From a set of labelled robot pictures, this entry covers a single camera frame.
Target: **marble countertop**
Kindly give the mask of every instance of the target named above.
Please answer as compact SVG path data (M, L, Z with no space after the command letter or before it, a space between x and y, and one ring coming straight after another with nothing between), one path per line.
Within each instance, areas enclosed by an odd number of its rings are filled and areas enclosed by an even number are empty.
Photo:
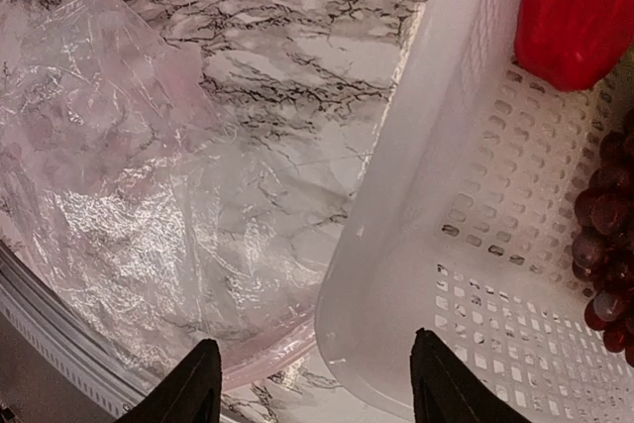
M0 0L5 71L27 23L64 1ZM296 186L315 197L315 226L328 239L312 248L293 242L293 250L327 264L427 0L125 1L194 53L200 84L254 144L282 169L300 170ZM396 421L353 398L317 350L227 392L224 407L249 422Z

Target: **grape bunch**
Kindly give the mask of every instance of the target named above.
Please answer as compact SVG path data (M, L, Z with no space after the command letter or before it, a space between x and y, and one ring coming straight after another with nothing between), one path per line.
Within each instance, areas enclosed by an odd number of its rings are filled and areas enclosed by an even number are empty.
M573 274L596 292L585 323L603 331L607 351L625 351L634 367L634 110L623 132L601 141L599 155L600 169L575 202L581 232L573 241Z

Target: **clear plastic bag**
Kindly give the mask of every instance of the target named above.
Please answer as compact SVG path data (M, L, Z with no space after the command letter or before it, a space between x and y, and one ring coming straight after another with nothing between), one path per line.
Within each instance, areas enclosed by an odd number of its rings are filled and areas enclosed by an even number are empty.
M325 263L261 207L287 186L198 75L123 2L63 6L4 88L0 187L29 265L128 369L212 337L233 386L310 345Z

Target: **basket hole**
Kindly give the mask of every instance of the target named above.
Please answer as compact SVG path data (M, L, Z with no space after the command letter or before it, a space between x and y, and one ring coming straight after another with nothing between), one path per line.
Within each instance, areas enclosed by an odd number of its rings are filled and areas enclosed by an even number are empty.
M562 122L562 115L553 109L549 109L548 112L548 121L550 124L559 124Z
M578 190L585 190L585 181L579 177L573 178L572 185Z
M548 235L546 237L546 245L548 245L551 248L556 248L560 245L560 241L557 238Z
M461 324L454 324L454 330L456 331L456 334L458 335L458 337L462 339L467 338L467 328L465 326Z
M502 161L502 165L504 165L504 168L506 168L506 173L508 174L511 174L515 170L517 170L517 162L513 160L505 159Z
M468 193L476 194L481 189L481 185L472 180L465 180L463 182L463 187L467 190Z
M512 255L511 258L508 259L513 264L517 264L518 266L522 266L526 261L524 257L520 257L519 255Z
M454 354L456 354L456 357L458 357L465 364L467 363L467 358L468 358L467 349L465 349L462 346L454 346Z
M449 212L449 218L459 223L465 223L467 221L467 215L455 208Z
M444 234L449 235L450 237L457 237L460 234L460 230L453 225L445 224L441 230Z
M532 128L533 126L535 126L535 118L524 111L520 113L519 120L520 124L525 128Z
M596 111L598 112L599 116L603 119L608 119L610 117L609 107L605 107L605 105L601 103L596 104Z
M535 98L528 96L526 98L526 102L528 103L528 107L533 110L542 109L542 104Z
M500 384L495 386L495 394L502 401L508 401L508 390Z
M495 218L497 216L497 210L495 210L493 207L489 207L488 205L483 205L482 206L482 214L486 218L493 219L493 218Z
M546 223L546 215L540 212L533 212L533 221L542 225Z
M488 122L491 124L492 127L497 128L501 131L504 131L506 129L506 122L499 116L490 116L488 118Z
M514 83L521 83L523 78L521 74L508 69L506 70L506 79L513 81Z
M544 140L538 139L537 145L544 150L544 153L549 153L551 151L551 146Z
M597 136L597 135L595 135L595 134L594 134L594 133L592 133L592 132L587 133L586 139L587 139L587 141L588 141L590 144L592 144L593 146L598 146L598 145L599 145L600 140L599 140L598 136Z
M593 173L593 169L584 162L579 162L577 164L577 171L580 172L582 175L588 176L590 177Z
M574 131L576 134L580 134L581 133L581 128L577 125L574 125L574 128L571 128L571 131ZM592 121L592 126L599 131L599 133L602 133L605 131L605 126L603 126L603 123L601 121L597 121L594 120Z
M526 408L526 396L524 396L524 393L522 391L515 390L515 401L522 408Z
M464 193L459 193L456 199L454 200L454 207L459 209L470 209L474 206L474 200L465 195Z
M524 205L523 203L518 203L518 202L513 202L513 204L511 205L513 211L515 213L524 213L526 211L526 205Z
M482 244L482 239L478 238L476 235L467 235L465 241L474 247L479 247Z
M542 158L535 155L531 156L531 161L535 162L537 168L544 168L546 165L546 162Z
M504 255L504 248L499 247L498 245L491 245L488 247L488 252L492 255L496 255L497 257L501 257Z
M506 232L497 232L495 234L495 238L497 238L500 242L508 243L511 241L511 235Z
M533 196L533 190L531 190L530 188L527 187L520 187L517 192L523 197L523 198L531 198Z
M490 230L490 227L484 222L476 223L474 228L481 233L487 233Z
M499 146L499 143L501 142L499 135L495 134L492 131L485 131L482 135L482 138L486 139L486 141L488 143L491 143L493 146Z
M467 309L462 304L454 304L454 314L460 317L467 317Z
M504 364L496 359L493 359L493 372L504 373Z
M515 153L518 158L521 158L524 155L524 148L522 148L517 143L511 143L509 148Z
M608 89L614 89L614 81L609 77L609 75L603 78L603 84L607 86Z
M484 324L484 317L482 317L482 315L479 312L472 312L472 319L474 320L475 324L478 324L479 326Z
M436 306L443 311L449 311L449 301L442 296L436 296Z
M524 229L524 234L532 239L536 239L537 237L539 237L539 229L537 227L529 225Z
M553 222L553 230L555 230L557 233L565 233L566 232L566 225L563 225L563 224L558 223L558 222Z
M505 101L495 101L495 109L501 114L511 114L513 108Z
M513 133L515 133L515 136L519 136L519 138L524 141L527 142L530 138L530 135L528 134L528 131L526 131L525 129L522 128L515 128L513 129Z
M598 97L601 98L603 101L605 101L607 104L611 104L612 102L612 96L606 93L605 91L601 91L598 94Z
M544 86L536 82L531 82L531 84L528 87L534 91L539 91L542 94L546 93L546 88L544 88Z
M588 160L594 160L596 154L588 148L583 148L583 157Z
M447 330L447 319L444 318L443 316L439 316L438 314L436 314L436 319L434 321L434 324L436 325L436 327L438 329L441 329L443 331Z
M504 96L508 96L511 99L515 99L517 96L517 92L509 86L502 86L501 91Z
M478 175L480 177L486 176L486 173L487 173L486 167L482 165L481 163L472 163L470 165L470 169L471 169L471 172L475 175Z
M489 148L480 147L477 148L478 153L482 156L484 160L493 159L493 151Z
M502 188L508 188L511 184L511 179L505 177L504 175L498 175L495 179L497 180L499 186Z

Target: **white marble pattern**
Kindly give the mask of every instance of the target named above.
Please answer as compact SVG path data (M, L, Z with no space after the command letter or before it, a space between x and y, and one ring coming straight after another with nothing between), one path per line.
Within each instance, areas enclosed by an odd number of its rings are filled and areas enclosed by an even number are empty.
M0 0L5 73L28 21L64 1ZM125 1L171 45L194 53L200 84L269 165L262 188L237 196L236 206L259 203L292 256L323 272L426 0ZM244 233L234 221L229 214L227 232ZM254 422L389 421L332 380L316 351L227 393L225 408Z

